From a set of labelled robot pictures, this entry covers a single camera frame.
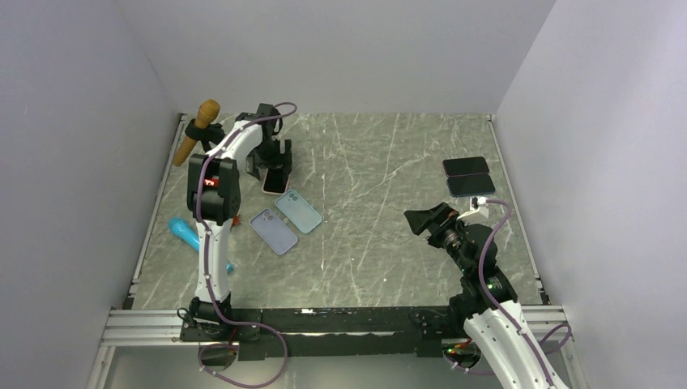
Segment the black phone blue edge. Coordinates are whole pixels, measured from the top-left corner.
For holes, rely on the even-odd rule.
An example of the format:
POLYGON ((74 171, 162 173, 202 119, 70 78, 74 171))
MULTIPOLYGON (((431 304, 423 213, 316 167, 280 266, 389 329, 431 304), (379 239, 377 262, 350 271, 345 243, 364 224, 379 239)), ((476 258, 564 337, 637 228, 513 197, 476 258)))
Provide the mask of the black phone blue edge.
POLYGON ((462 177, 448 177, 446 184, 453 197, 490 195, 495 192, 495 185, 488 174, 476 174, 462 177))

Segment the light blue phone case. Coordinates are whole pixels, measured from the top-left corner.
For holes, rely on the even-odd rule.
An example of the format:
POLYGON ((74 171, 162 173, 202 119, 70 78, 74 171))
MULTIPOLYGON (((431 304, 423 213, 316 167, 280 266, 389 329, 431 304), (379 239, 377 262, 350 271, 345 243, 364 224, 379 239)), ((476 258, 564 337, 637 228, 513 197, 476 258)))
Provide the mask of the light blue phone case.
POLYGON ((301 233, 311 233, 323 222, 322 215, 294 189, 279 196, 275 206, 301 233))

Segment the dark magenta phone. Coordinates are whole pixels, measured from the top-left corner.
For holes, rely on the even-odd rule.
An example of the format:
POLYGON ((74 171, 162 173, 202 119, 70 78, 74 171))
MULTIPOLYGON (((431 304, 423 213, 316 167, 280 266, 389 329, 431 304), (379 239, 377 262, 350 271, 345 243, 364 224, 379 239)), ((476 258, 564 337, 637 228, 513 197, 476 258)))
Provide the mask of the dark magenta phone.
POLYGON ((488 162, 482 156, 445 159, 442 161, 442 167, 447 177, 465 177, 490 173, 488 162))

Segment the lavender phone case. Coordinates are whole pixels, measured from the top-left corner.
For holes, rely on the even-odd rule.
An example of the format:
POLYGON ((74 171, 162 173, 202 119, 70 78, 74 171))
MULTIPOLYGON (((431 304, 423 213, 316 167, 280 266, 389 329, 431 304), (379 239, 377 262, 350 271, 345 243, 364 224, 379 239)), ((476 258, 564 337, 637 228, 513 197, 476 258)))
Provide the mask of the lavender phone case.
POLYGON ((284 255, 298 243, 297 235, 270 209, 250 220, 250 226, 276 255, 284 255))

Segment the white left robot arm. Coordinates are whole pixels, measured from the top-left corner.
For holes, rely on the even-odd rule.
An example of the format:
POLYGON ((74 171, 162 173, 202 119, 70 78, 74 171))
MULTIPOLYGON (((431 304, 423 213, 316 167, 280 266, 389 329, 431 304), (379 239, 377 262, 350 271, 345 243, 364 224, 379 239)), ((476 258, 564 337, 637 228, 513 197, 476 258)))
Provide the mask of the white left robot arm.
POLYGON ((186 205, 199 235, 198 285, 186 317, 200 319, 212 340, 233 329, 231 289, 226 273, 229 234, 241 208, 240 178, 275 179, 285 192, 292 172, 292 143, 279 139, 288 113, 284 103, 261 103, 253 113, 240 113, 225 130, 216 121, 220 106, 206 100, 186 127, 173 157, 187 162, 186 205))

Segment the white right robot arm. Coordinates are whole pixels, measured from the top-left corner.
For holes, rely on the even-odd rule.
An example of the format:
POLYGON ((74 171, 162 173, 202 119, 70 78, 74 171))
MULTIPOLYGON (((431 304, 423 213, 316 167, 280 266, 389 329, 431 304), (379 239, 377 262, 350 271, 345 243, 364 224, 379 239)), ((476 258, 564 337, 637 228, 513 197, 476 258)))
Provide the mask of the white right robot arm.
POLYGON ((444 310, 416 309, 413 320, 427 340, 457 339, 457 344, 441 349, 455 370, 474 374, 475 365, 485 359, 504 388, 564 388, 497 264, 494 240, 511 208, 493 228, 468 222, 495 204, 495 199, 475 197, 464 213, 447 203, 404 213, 412 233, 427 233, 428 244, 444 250, 461 272, 461 293, 451 297, 444 310))

